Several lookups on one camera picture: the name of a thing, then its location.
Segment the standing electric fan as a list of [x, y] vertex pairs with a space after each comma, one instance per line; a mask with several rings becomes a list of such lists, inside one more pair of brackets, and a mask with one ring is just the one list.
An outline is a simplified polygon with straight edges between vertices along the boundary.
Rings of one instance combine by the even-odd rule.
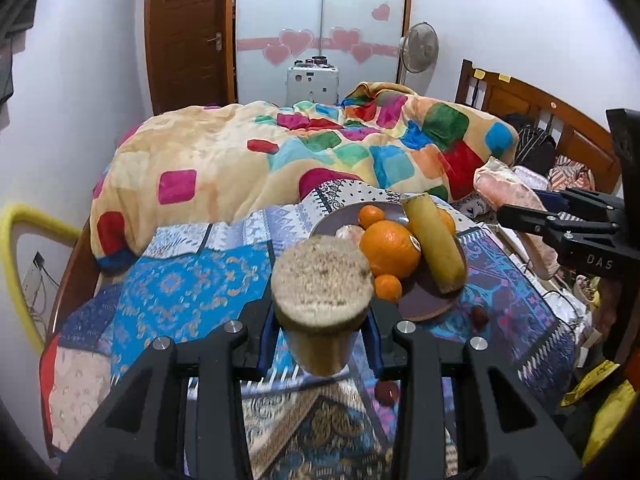
[[399, 82], [406, 83], [408, 74], [422, 74], [435, 67], [439, 55], [437, 32], [429, 22], [411, 26], [399, 45]]

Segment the white wardrobe with hearts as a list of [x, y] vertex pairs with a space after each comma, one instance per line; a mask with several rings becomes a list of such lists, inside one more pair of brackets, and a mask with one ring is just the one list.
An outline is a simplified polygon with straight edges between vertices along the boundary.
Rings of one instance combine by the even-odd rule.
[[338, 70], [335, 96], [361, 81], [393, 82], [408, 0], [235, 0], [236, 93], [286, 101], [288, 69], [315, 55]]

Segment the brown wooden door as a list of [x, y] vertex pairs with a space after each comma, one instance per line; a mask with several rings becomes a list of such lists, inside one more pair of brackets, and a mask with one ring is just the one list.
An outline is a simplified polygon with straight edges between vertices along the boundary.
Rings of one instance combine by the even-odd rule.
[[235, 101], [232, 0], [144, 0], [153, 112]]

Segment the dark red jujube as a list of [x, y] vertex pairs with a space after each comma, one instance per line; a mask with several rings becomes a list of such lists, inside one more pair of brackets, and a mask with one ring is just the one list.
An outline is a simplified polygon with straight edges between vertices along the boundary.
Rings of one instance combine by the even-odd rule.
[[478, 304], [471, 309], [470, 319], [474, 330], [481, 332], [489, 323], [487, 311]]
[[400, 398], [398, 383], [378, 380], [374, 386], [374, 397], [378, 404], [392, 408], [399, 402]]

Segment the dark purple plate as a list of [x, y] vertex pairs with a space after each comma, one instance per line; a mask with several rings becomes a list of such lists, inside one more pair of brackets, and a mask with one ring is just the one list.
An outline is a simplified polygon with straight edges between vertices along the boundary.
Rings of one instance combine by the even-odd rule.
[[[334, 235], [346, 224], [358, 224], [360, 209], [368, 205], [382, 209], [387, 220], [408, 226], [409, 220], [399, 204], [363, 202], [334, 210], [314, 226], [310, 235]], [[452, 308], [463, 292], [463, 287], [446, 294], [441, 292], [424, 258], [421, 258], [413, 274], [401, 284], [402, 297], [398, 302], [398, 310], [404, 318], [413, 322], [427, 321], [445, 313]]]

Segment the white suitcase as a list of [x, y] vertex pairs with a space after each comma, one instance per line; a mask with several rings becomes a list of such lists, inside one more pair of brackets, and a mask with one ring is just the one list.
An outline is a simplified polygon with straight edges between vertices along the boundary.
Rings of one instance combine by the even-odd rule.
[[309, 101], [335, 105], [338, 101], [340, 71], [324, 55], [296, 60], [286, 71], [285, 104]]

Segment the small mandarin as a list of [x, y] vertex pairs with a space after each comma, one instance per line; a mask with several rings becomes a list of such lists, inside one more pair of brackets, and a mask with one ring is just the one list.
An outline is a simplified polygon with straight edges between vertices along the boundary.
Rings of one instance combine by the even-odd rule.
[[376, 222], [383, 221], [384, 219], [384, 210], [377, 206], [366, 205], [358, 212], [358, 223], [364, 230], [369, 229], [370, 226], [373, 226]]
[[375, 295], [391, 304], [398, 304], [402, 297], [402, 285], [399, 278], [392, 274], [381, 274], [374, 280]]

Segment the wooden headboard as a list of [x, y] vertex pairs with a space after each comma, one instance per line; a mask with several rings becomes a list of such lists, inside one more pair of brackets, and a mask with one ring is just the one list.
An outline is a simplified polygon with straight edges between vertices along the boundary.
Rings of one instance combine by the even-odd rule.
[[498, 117], [517, 114], [526, 118], [554, 137], [558, 154], [591, 170], [598, 191], [613, 193], [620, 183], [620, 162], [611, 133], [556, 96], [463, 60], [456, 101]]

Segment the black clothing pile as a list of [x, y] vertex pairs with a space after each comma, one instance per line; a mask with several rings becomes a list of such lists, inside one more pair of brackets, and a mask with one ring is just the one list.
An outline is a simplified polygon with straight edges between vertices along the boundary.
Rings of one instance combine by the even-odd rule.
[[556, 142], [552, 135], [534, 125], [522, 114], [506, 114], [502, 119], [518, 132], [514, 166], [522, 166], [547, 177], [555, 160]]

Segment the yellow foam tube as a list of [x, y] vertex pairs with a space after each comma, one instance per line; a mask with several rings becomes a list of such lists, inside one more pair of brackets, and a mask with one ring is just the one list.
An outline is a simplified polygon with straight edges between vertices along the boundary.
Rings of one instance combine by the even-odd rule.
[[20, 322], [26, 340], [40, 356], [44, 348], [43, 336], [29, 313], [23, 290], [21, 257], [18, 241], [26, 231], [47, 237], [58, 244], [73, 247], [80, 239], [81, 228], [55, 218], [46, 212], [24, 203], [9, 203], [1, 213], [1, 266], [4, 273], [4, 290], [11, 300], [17, 321]]

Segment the large orange with sticker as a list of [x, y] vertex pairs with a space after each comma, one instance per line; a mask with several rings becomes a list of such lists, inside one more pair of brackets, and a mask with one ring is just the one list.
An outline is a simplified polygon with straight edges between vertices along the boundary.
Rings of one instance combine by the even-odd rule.
[[404, 280], [413, 274], [422, 257], [420, 243], [411, 232], [390, 220], [369, 226], [361, 237], [359, 249], [376, 278], [390, 274]]

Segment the blue patterned bedspread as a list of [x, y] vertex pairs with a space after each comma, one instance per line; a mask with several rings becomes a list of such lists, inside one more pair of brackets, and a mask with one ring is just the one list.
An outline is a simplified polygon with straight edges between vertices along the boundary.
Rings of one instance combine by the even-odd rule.
[[[48, 439], [63, 456], [111, 386], [157, 337], [186, 342], [236, 318], [262, 296], [271, 265], [334, 210], [363, 202], [400, 205], [392, 191], [334, 180], [294, 205], [271, 206], [246, 219], [158, 229], [121, 281], [103, 286], [55, 331], [41, 360]], [[490, 233], [454, 216], [469, 265], [465, 289], [451, 309], [425, 323], [434, 335], [475, 335], [504, 354], [542, 406], [553, 411], [573, 373], [572, 330], [554, 314], [542, 289]], [[489, 323], [474, 330], [471, 309]], [[242, 387], [250, 464], [257, 479], [385, 479], [390, 475], [398, 403], [378, 404], [362, 344], [336, 375], [302, 370], [284, 340], [260, 382]]]

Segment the colourful patchwork blanket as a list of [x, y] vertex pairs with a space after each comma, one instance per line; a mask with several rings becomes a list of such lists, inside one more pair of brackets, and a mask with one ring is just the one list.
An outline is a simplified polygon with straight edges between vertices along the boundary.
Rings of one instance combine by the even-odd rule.
[[471, 194], [478, 168], [512, 162], [517, 146], [496, 116], [388, 82], [358, 84], [336, 105], [192, 105], [119, 144], [93, 191], [91, 250], [115, 270], [161, 226], [235, 222], [333, 179], [455, 202]]

